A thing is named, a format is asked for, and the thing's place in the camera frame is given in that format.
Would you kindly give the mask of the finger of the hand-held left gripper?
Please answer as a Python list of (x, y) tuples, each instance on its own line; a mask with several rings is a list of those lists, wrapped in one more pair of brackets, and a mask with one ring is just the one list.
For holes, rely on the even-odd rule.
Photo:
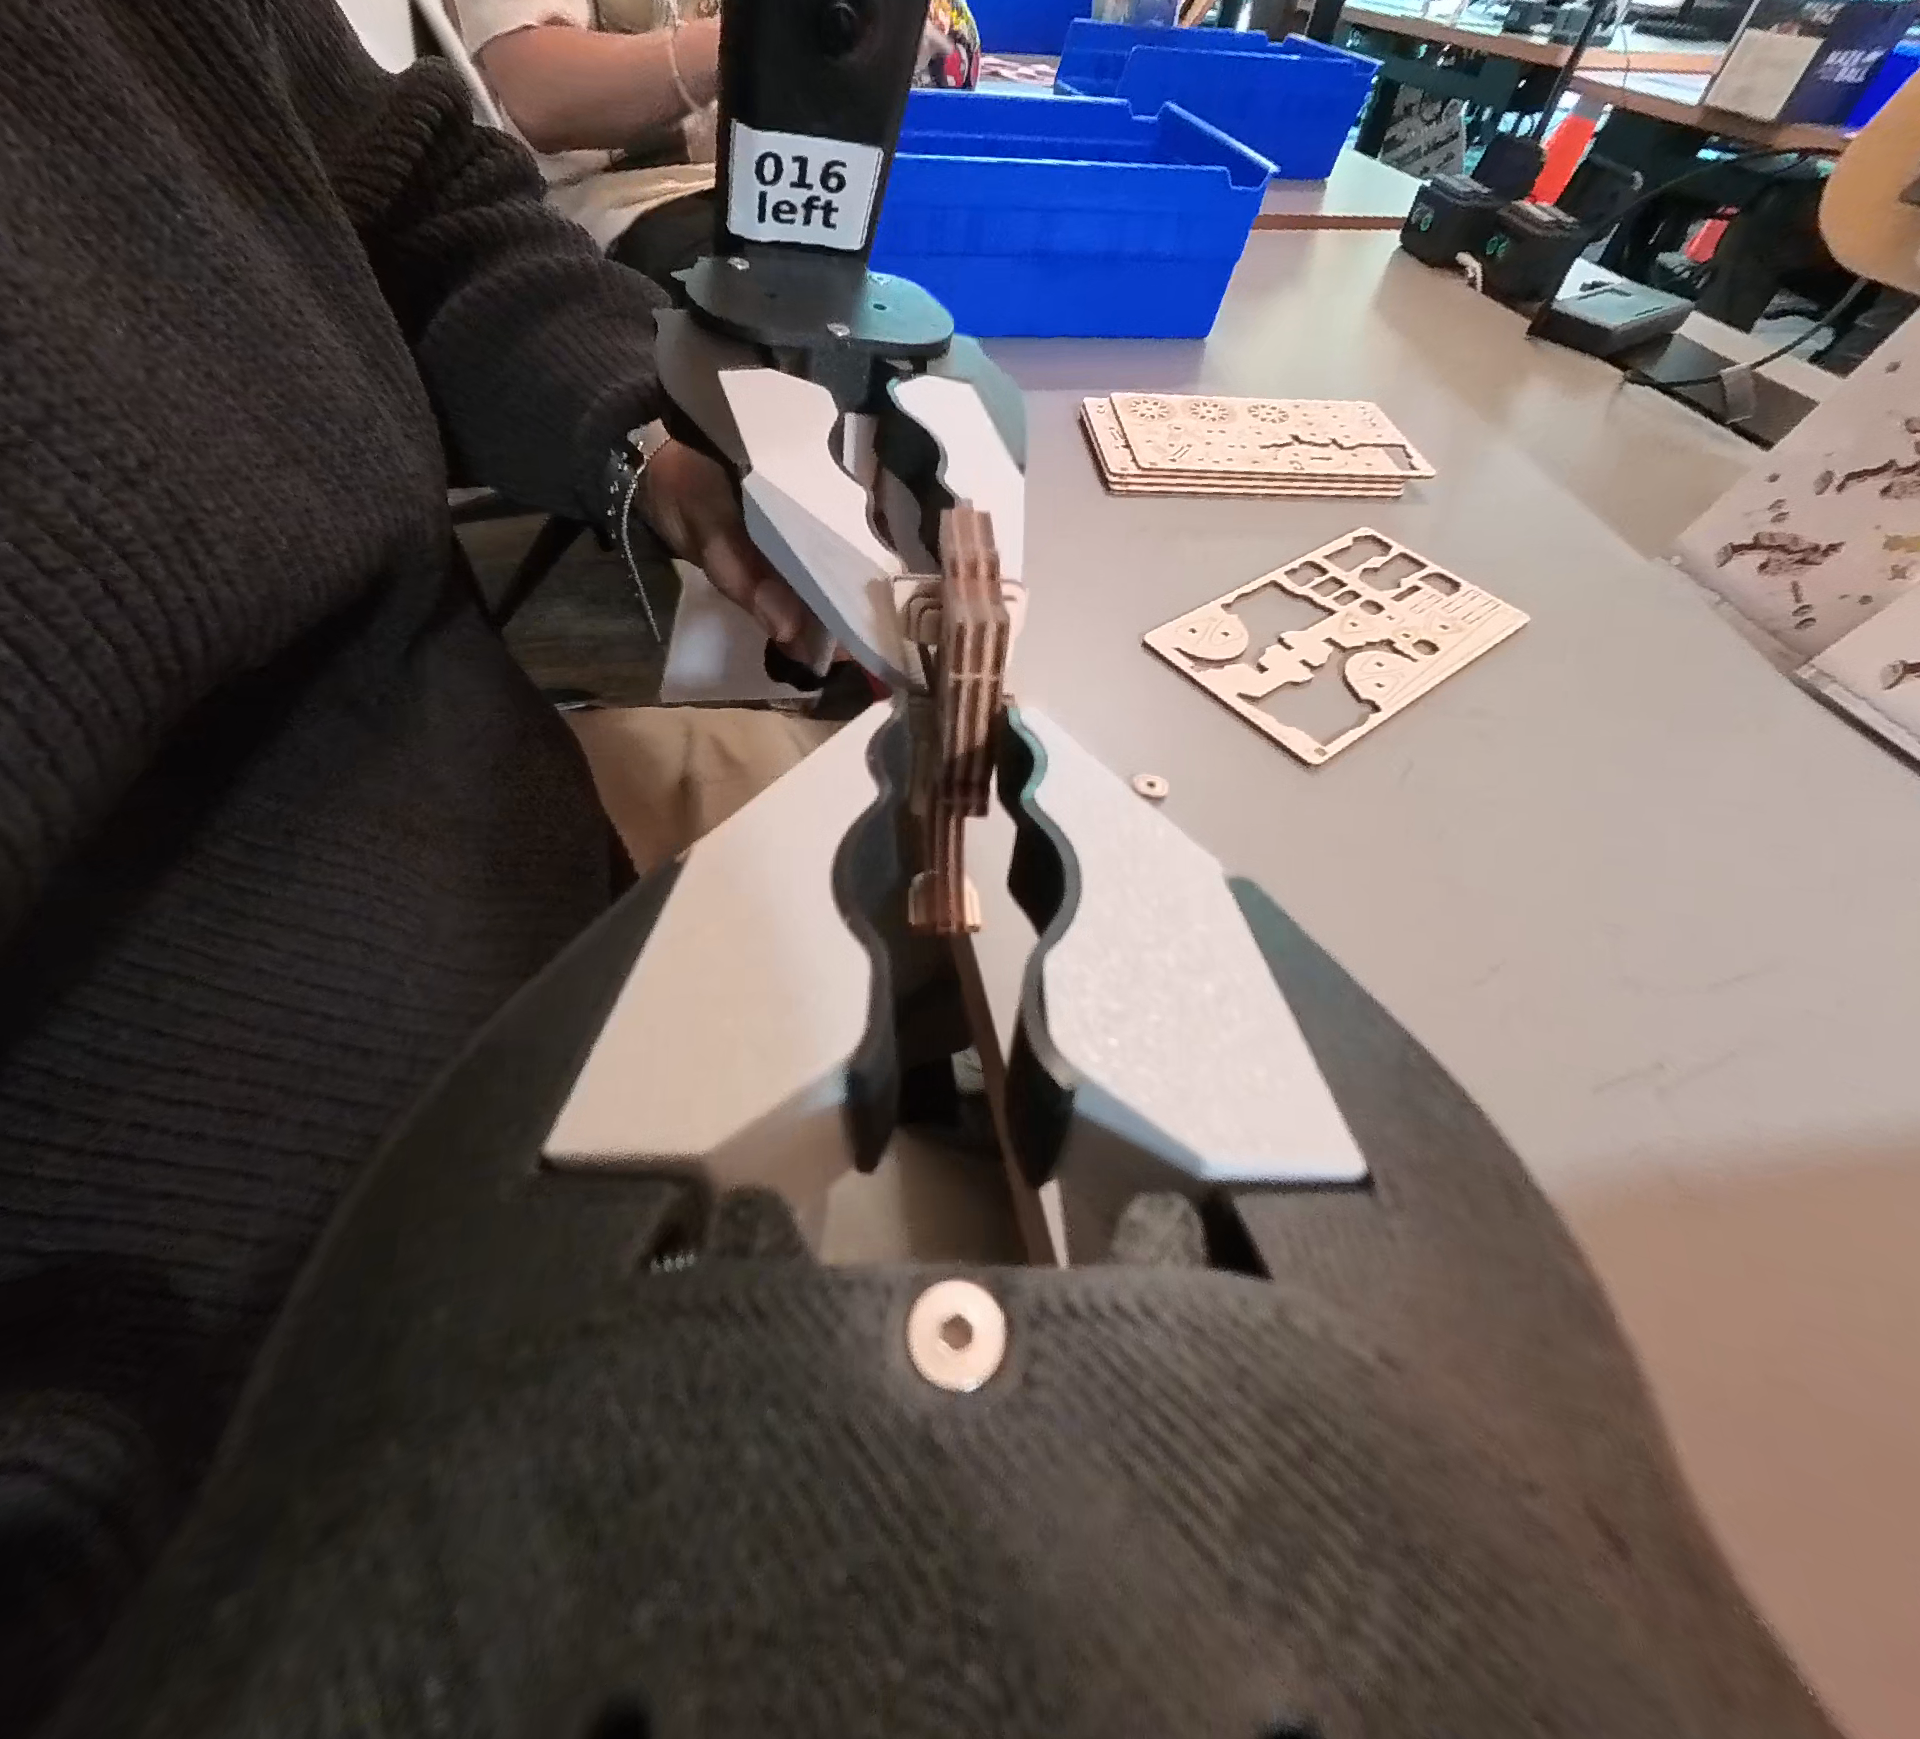
[(874, 418), (844, 430), (837, 396), (780, 370), (720, 379), (744, 454), (744, 522), (813, 616), (798, 650), (844, 646), (893, 690), (923, 694), (923, 656), (900, 622), (900, 580), (923, 580), (920, 502), (874, 459)]
[(884, 531), (909, 574), (941, 565), (941, 514), (970, 502), (994, 522), (1001, 595), (1023, 629), (1023, 470), (977, 385), (893, 379), (884, 404)]

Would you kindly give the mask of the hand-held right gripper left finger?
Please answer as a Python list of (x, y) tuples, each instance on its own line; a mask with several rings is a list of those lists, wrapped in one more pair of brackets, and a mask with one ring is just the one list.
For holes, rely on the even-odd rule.
[(868, 708), (849, 725), (780, 710), (647, 708), (579, 725), (636, 865), (669, 887), (547, 1133), (566, 1177), (771, 1189), (824, 1259), (909, 1259), (911, 1170), (854, 1177), (849, 1074), (870, 970), (832, 861), (874, 805)]

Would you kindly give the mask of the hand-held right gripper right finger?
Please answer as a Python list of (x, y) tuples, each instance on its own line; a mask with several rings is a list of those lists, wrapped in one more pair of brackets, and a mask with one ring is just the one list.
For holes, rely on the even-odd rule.
[(1031, 929), (1006, 1103), (1063, 1259), (1102, 1259), (1145, 1194), (1364, 1186), (1224, 867), (1037, 708), (1006, 715), (1001, 812)]

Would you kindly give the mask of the layered wooden puzzle assembly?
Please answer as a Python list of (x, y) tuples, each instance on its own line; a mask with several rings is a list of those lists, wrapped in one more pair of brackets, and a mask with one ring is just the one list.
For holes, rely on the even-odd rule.
[(972, 821), (988, 816), (1006, 676), (1023, 622), (1023, 585), (1001, 574), (998, 528), (954, 502), (935, 528), (935, 574), (893, 584), (909, 679), (909, 929), (972, 936), (979, 900), (965, 865)]

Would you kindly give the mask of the person's left forearm black sleeve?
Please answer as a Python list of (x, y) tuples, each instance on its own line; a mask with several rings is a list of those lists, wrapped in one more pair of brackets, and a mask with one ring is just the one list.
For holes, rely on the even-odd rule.
[(547, 201), (447, 62), (398, 77), (411, 168), (385, 291), (443, 423), (452, 479), (600, 534), (636, 506), (659, 418), (655, 291)]

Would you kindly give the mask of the grey desk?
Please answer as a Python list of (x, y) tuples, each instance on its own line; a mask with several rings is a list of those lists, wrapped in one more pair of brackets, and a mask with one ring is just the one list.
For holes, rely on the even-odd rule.
[[(1029, 396), (1023, 662), (1505, 1133), (1741, 1584), (1853, 1733), (1916, 1733), (1916, 771), (1667, 565), (1757, 450), (1390, 232), (1252, 232), (1210, 340), (994, 340)], [(1404, 506), (1120, 502), (1083, 395), (1372, 396)], [(1380, 522), (1518, 640), (1307, 771), (1143, 633)]]

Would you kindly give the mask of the person's left hand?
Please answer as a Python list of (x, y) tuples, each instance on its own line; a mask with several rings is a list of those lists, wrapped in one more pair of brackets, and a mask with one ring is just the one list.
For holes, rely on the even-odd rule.
[(751, 616), (789, 681), (798, 681), (798, 690), (824, 681), (832, 665), (826, 633), (757, 545), (736, 479), (720, 459), (670, 434), (659, 436), (640, 454), (621, 517), (647, 528), (670, 559), (690, 561), (716, 595)]

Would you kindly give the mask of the large blue plastic bin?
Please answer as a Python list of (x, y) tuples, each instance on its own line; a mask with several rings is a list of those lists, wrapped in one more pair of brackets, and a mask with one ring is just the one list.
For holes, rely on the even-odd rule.
[(1183, 106), (915, 88), (870, 273), (972, 339), (1210, 339), (1268, 178)]

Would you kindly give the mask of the stack of wooden puzzle sheets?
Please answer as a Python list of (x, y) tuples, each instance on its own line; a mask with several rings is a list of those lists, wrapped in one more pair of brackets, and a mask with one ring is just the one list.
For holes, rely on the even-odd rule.
[(1082, 434), (1108, 494), (1390, 502), (1434, 465), (1373, 403), (1096, 395)]

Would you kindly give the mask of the punched-out wooden puzzle sheet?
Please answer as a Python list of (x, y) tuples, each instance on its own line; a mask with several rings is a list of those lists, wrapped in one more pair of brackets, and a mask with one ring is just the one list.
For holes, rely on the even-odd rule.
[(1300, 765), (1326, 765), (1522, 625), (1522, 606), (1355, 528), (1150, 625), (1143, 646)]

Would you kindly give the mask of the black battery charger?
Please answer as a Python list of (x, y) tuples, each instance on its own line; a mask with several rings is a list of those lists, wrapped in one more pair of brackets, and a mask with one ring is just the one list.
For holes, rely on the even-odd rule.
[(1418, 186), (1404, 221), (1404, 253), (1421, 265), (1460, 268), (1460, 260), (1481, 260), (1494, 236), (1505, 197), (1469, 173), (1442, 173)]
[(1505, 201), (1478, 245), (1478, 291), (1505, 309), (1541, 309), (1585, 245), (1589, 228), (1568, 207)]

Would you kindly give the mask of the flat black device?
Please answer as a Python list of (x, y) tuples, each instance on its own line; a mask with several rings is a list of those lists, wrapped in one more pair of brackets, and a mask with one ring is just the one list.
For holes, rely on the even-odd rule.
[(1656, 340), (1670, 340), (1697, 315), (1691, 299), (1623, 283), (1598, 265), (1573, 265), (1564, 291), (1531, 319), (1527, 339), (1573, 348), (1595, 361), (1620, 361)]

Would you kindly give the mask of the puzzle instruction booklet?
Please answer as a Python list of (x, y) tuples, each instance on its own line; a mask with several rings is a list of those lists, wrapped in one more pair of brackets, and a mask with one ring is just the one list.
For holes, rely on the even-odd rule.
[(1920, 321), (1910, 319), (1676, 541), (1795, 687), (1920, 763)]

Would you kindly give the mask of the dark blue printed box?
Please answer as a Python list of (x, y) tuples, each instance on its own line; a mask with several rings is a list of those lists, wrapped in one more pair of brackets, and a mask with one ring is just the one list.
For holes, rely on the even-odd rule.
[(1772, 124), (1849, 127), (1920, 0), (1750, 0), (1699, 106)]

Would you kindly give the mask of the pale wooden round board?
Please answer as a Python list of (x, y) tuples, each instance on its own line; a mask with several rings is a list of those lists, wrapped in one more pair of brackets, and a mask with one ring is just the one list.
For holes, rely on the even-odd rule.
[(1821, 197), (1821, 236), (1867, 285), (1920, 292), (1920, 77), (1853, 138)]

